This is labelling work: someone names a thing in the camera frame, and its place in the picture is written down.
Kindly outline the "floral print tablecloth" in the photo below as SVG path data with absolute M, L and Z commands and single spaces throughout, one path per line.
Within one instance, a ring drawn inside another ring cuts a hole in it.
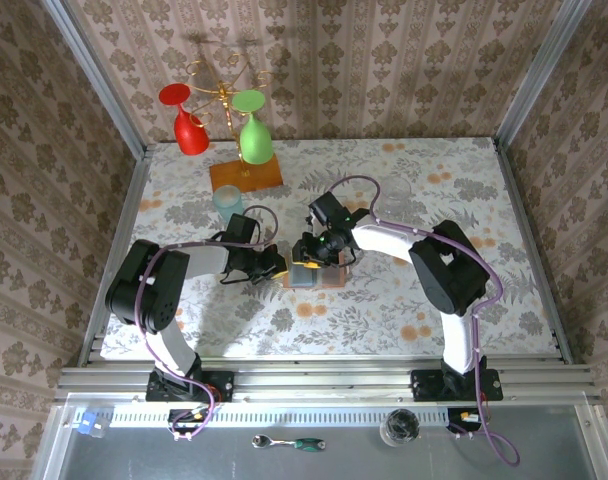
M 380 217 L 421 229 L 451 220 L 504 288 L 502 299 L 481 311 L 483 351 L 557 355 L 491 139 L 290 140 L 274 150 L 283 184 L 247 194 L 244 204 L 282 255 L 305 230 L 309 204 L 326 190 L 350 210 L 375 204 Z M 196 157 L 173 144 L 157 146 L 132 238 L 166 245 L 222 230 L 209 168 L 233 154 L 229 143 Z M 381 182 L 390 175 L 411 184 L 398 215 L 381 211 Z M 203 357 L 438 356 L 444 345 L 439 313 L 412 266 L 377 253 L 359 255 L 342 288 L 291 289 L 282 280 L 224 286 L 214 276 L 193 278 L 183 287 L 176 319 Z

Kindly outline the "frosted blue tumbler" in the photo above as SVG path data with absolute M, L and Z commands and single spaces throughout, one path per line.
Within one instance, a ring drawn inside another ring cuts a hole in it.
M 225 223 L 229 222 L 233 214 L 242 215 L 244 212 L 242 194 L 234 185 L 222 185 L 217 188 L 212 201 Z

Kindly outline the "clear drinking glass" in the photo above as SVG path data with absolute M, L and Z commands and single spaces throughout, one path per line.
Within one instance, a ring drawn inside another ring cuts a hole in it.
M 387 215 L 402 213 L 411 197 L 411 184 L 402 176 L 390 175 L 381 182 L 381 211 Z

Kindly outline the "gold glass rack wooden base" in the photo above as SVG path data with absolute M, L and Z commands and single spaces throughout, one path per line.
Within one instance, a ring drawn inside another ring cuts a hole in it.
M 263 165 L 250 165 L 243 161 L 239 146 L 239 133 L 246 123 L 246 116 L 233 108 L 233 96 L 243 90 L 264 90 L 274 79 L 274 74 L 267 70 L 259 70 L 252 75 L 257 85 L 253 88 L 239 89 L 236 84 L 240 78 L 250 72 L 250 60 L 247 55 L 233 53 L 226 60 L 225 65 L 238 70 L 237 73 L 223 79 L 215 72 L 213 65 L 205 60 L 195 60 L 185 68 L 191 82 L 190 90 L 210 97 L 212 102 L 219 103 L 224 111 L 226 124 L 234 141 L 237 158 L 224 163 L 217 163 L 209 168 L 213 189 L 222 185 L 234 185 L 241 192 L 249 193 L 283 184 L 283 177 L 277 156 Z

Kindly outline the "green wine glass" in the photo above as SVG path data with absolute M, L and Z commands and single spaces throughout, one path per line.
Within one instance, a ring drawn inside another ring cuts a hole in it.
M 265 124 L 256 117 L 256 113 L 265 105 L 265 95 L 259 90 L 243 90 L 233 96 L 232 104 L 247 118 L 239 133 L 243 161 L 250 165 L 269 162 L 274 155 L 271 135 Z

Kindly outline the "red wine glass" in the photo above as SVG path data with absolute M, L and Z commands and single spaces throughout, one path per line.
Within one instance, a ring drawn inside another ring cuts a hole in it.
M 166 106 L 177 108 L 174 121 L 175 138 L 184 155 L 195 156 L 205 152 L 210 140 L 203 123 L 184 108 L 191 95 L 190 88 L 183 83 L 165 86 L 159 93 L 159 100 Z

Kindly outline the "black connector block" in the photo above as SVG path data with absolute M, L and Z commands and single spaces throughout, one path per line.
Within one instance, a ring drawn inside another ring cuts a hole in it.
M 168 415 L 168 430 L 177 438 L 192 438 L 201 428 L 208 414 L 208 407 L 189 410 L 171 409 Z
M 454 434 L 473 435 L 482 428 L 481 420 L 483 417 L 477 408 L 449 407 L 447 415 L 447 429 Z

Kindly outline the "clear glass jar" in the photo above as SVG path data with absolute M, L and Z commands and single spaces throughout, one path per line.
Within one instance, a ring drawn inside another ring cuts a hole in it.
M 408 409 L 396 409 L 380 423 L 380 437 L 390 447 L 404 446 L 419 437 L 420 423 L 417 415 Z

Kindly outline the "blue white plastic connector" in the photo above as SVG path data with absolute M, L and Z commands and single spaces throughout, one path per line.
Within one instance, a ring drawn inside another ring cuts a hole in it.
M 110 420 L 98 412 L 85 411 L 80 419 L 77 432 L 92 438 L 103 438 L 110 427 Z

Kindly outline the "aluminium front rail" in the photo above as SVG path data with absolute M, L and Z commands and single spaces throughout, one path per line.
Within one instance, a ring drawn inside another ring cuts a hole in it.
M 206 357 L 206 370 L 234 374 L 237 403 L 278 405 L 408 404 L 411 373 L 433 369 L 432 357 L 409 356 L 275 356 L 258 358 Z M 499 373 L 509 405 L 573 405 L 596 403 L 600 389 L 590 369 L 556 358 L 491 356 L 488 366 Z M 62 371 L 55 398 L 142 401 L 150 361 L 95 358 L 83 367 Z

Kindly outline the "aluminium side rail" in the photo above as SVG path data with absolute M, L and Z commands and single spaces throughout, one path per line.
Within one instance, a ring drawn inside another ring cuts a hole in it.
M 566 364 L 574 364 L 575 361 L 573 354 L 564 332 L 563 323 L 561 321 L 553 297 L 553 292 L 546 276 L 544 264 L 537 249 L 535 236 L 532 231 L 532 222 L 522 201 L 518 184 L 510 165 L 509 157 L 506 149 L 499 140 L 492 138 L 492 141 L 495 152 L 498 156 L 498 163 L 502 171 L 509 197 L 511 199 L 513 210 L 516 215 L 517 223 L 525 245 L 525 250 L 533 270 L 534 280 L 540 293 L 544 312 L 547 314 L 549 328 L 551 329 L 552 336 L 555 339 L 560 358 Z
M 128 252 L 154 151 L 154 146 L 148 146 L 136 162 L 78 357 L 78 367 L 87 367 L 91 362 L 93 343 L 104 333 L 110 319 L 110 311 L 105 306 L 105 295 Z

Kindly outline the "aluminium frame post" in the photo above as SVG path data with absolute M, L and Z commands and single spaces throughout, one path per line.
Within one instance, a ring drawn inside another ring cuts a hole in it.
M 495 136 L 499 146 L 508 147 L 517 136 L 591 2 L 592 0 L 562 0 L 560 9 L 500 124 Z
M 84 33 L 81 22 L 76 18 L 67 0 L 42 0 L 42 2 L 133 157 L 138 161 L 142 160 L 147 150 L 146 144 L 130 120 L 127 109 L 111 84 L 107 70 L 94 51 L 88 36 Z

